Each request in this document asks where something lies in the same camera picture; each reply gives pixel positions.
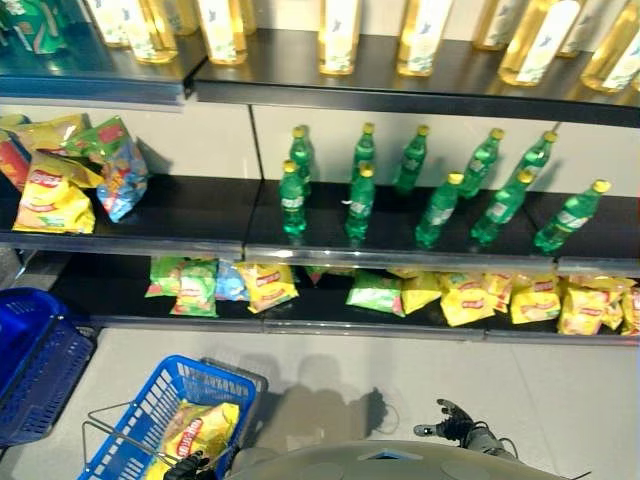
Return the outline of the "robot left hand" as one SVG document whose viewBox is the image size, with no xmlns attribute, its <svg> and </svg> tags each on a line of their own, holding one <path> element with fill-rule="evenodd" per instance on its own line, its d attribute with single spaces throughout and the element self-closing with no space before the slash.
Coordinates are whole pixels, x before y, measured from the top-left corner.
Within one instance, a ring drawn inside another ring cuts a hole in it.
<svg viewBox="0 0 640 480">
<path fill-rule="evenodd" d="M 203 451 L 181 459 L 163 476 L 164 480 L 211 480 L 215 479 L 215 472 L 209 468 L 210 459 Z"/>
</svg>

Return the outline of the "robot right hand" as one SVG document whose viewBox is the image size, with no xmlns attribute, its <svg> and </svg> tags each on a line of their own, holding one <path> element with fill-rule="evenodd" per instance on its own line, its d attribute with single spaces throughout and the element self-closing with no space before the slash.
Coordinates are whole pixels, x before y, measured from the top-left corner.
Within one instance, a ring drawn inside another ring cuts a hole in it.
<svg viewBox="0 0 640 480">
<path fill-rule="evenodd" d="M 440 398 L 436 400 L 436 404 L 441 407 L 444 419 L 437 424 L 415 425 L 413 433 L 418 437 L 439 437 L 463 444 L 474 426 L 474 420 L 450 400 Z"/>
</svg>

